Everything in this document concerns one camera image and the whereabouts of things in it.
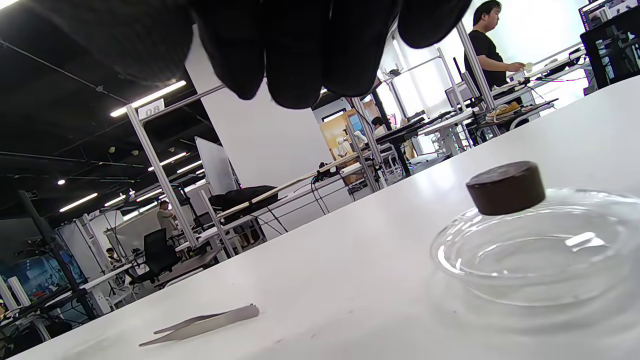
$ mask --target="shoe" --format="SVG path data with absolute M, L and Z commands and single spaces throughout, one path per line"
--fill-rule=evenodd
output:
M 510 105 L 498 105 L 497 109 L 486 115 L 486 121 L 498 122 L 498 120 L 512 116 L 518 110 L 520 110 L 520 105 L 517 102 L 512 102 Z

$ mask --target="glass petri dish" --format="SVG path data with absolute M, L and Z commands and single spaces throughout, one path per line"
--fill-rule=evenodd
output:
M 640 240 L 640 200 L 551 189 L 508 215 L 476 208 L 442 229 L 431 255 L 480 296 L 507 304 L 567 304 L 597 296 L 628 273 Z

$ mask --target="brown lid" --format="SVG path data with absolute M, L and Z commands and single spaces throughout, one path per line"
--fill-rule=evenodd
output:
M 505 215 L 529 209 L 545 199 L 540 170 L 531 161 L 491 168 L 474 176 L 467 190 L 484 215 Z

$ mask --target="desk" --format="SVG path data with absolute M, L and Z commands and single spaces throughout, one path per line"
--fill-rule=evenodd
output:
M 14 360 L 635 359 L 637 281 L 578 304 L 507 306 L 442 274 L 429 246 L 472 206 L 469 178 L 510 161 L 537 162 L 548 187 L 640 194 L 640 122 L 620 106 L 638 88 L 640 77 L 608 86 Z M 401 221 L 380 221 L 389 209 Z M 162 327 L 249 303 L 258 318 L 138 347 Z

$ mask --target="ceiling pipe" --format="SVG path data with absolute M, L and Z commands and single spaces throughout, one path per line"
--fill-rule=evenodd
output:
M 74 159 L 74 158 L 62 158 L 60 156 L 49 156 L 49 155 L 36 155 L 36 154 L 23 154 L 20 152 L 8 152 L 8 151 L 0 151 L 0 156 L 11 156 L 15 158 L 32 158 L 32 159 L 41 159 L 41 160 L 55 160 L 55 161 L 70 161 L 74 163 L 91 163 L 96 165 L 116 165 L 116 166 L 125 166 L 125 167 L 145 167 L 144 165 L 136 165 L 136 164 L 125 164 L 125 163 L 114 163 L 111 161 L 96 161 L 96 160 L 84 160 L 84 159 Z

